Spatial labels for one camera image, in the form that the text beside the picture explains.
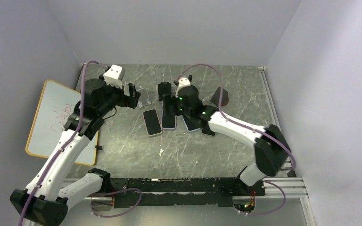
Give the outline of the phone with lilac case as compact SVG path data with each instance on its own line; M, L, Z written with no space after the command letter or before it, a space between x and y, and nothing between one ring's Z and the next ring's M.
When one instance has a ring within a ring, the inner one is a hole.
M177 127L176 114L173 109L166 110L165 107L162 107L162 129L172 130Z

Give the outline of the phone with light blue case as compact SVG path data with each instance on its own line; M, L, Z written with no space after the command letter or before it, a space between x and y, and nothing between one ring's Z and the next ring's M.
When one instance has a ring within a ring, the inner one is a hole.
M199 120L197 118L189 117L186 115L182 115L182 118L183 118L183 121L185 123L185 126L186 126L188 132L193 132L193 131L199 130L203 127L201 120Z

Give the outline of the phone with beige case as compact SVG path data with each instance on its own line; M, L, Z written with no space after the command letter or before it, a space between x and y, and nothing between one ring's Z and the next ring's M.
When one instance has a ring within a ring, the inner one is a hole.
M156 109L144 111L143 119L149 137L160 135L163 132Z

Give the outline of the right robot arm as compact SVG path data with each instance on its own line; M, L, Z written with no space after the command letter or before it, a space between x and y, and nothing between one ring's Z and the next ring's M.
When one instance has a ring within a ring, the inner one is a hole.
M194 86L183 87L177 96L170 83L161 82L158 97L163 104L163 118L181 116L188 130L201 129L211 136L221 133L253 149L255 162L239 173L235 183L241 195L252 191L257 181L275 176L291 153L278 126L250 124L220 112L215 106L205 105Z

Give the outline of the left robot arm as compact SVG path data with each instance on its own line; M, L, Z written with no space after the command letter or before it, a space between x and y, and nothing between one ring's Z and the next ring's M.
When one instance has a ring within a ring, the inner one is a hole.
M94 168L69 186L62 187L80 153L104 124L104 117L117 107L136 108L141 96L133 83L112 84L107 79L82 81L80 100L64 125L53 152L34 179L22 190L14 190L10 201L20 215L18 224L58 226L67 212L91 194L111 195L108 172Z

